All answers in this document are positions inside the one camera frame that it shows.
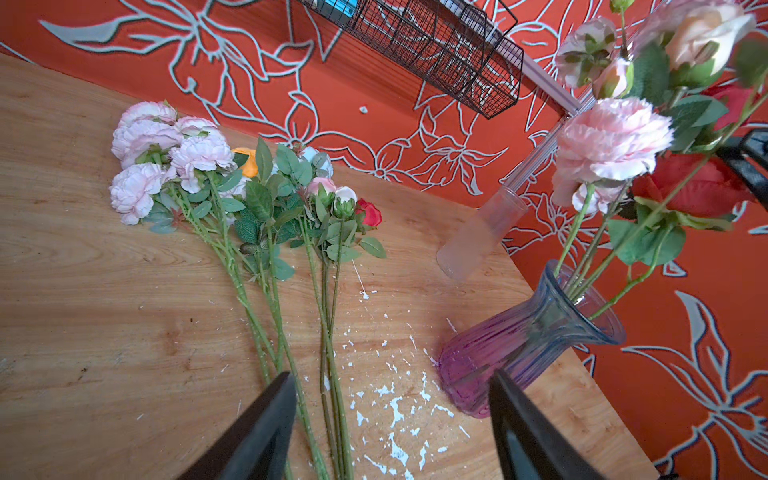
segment orange wall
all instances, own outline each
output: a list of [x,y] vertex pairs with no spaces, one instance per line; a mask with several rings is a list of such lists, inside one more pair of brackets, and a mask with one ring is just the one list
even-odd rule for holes
[[[591,0],[510,3],[520,19],[513,38],[552,74],[565,35],[596,9],[610,15],[607,2]],[[656,3],[637,0],[634,19]],[[765,29],[768,5],[743,4]],[[560,118],[524,83],[520,103],[487,121],[291,0],[39,0],[6,2],[5,10],[0,49],[9,55],[166,98],[241,131],[311,142],[357,170],[474,207]],[[533,209],[505,241],[532,284],[558,256],[573,214],[549,202],[553,170],[545,165],[526,184]],[[674,462],[688,478],[768,478],[768,323],[757,302],[768,214],[749,205],[736,226],[689,232],[676,263],[618,306],[628,346],[581,352],[662,472]],[[612,295],[623,278],[614,265],[598,288]]]

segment clear plastic cup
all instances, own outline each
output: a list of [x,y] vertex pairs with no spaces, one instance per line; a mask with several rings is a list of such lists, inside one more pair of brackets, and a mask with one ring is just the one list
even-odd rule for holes
[[502,185],[438,250],[438,265],[446,275],[463,282],[527,211],[528,205]]

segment purple glass vase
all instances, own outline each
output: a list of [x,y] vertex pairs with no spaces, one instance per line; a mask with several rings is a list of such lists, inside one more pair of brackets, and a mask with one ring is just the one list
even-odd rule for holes
[[576,305],[562,285],[573,270],[550,260],[533,296],[450,339],[442,348],[438,370],[445,391],[467,415],[487,417],[488,380],[503,369],[524,389],[567,348],[586,344],[618,345],[627,334],[613,310],[592,321],[605,304],[597,290],[586,292]]

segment wooden tabletop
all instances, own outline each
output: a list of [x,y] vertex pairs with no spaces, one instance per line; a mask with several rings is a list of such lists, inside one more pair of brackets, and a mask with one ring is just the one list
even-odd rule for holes
[[[111,132],[136,99],[4,55],[0,71],[0,478],[174,478],[263,388],[233,287],[195,236],[126,227],[110,208]],[[379,207],[389,252],[342,273],[336,361],[356,478],[501,478],[490,421],[456,411],[432,359],[451,325],[531,289],[500,247],[462,285],[440,271],[435,252],[471,209],[347,168],[334,180]],[[306,258],[284,258],[286,329],[324,437]],[[657,477],[572,351],[526,392],[609,478]],[[313,478],[305,447],[297,429],[296,478]]]

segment black wire basket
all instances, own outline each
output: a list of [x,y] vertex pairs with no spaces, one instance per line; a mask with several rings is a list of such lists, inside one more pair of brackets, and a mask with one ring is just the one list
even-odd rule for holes
[[299,0],[362,43],[492,118],[518,102],[523,49],[464,0]]

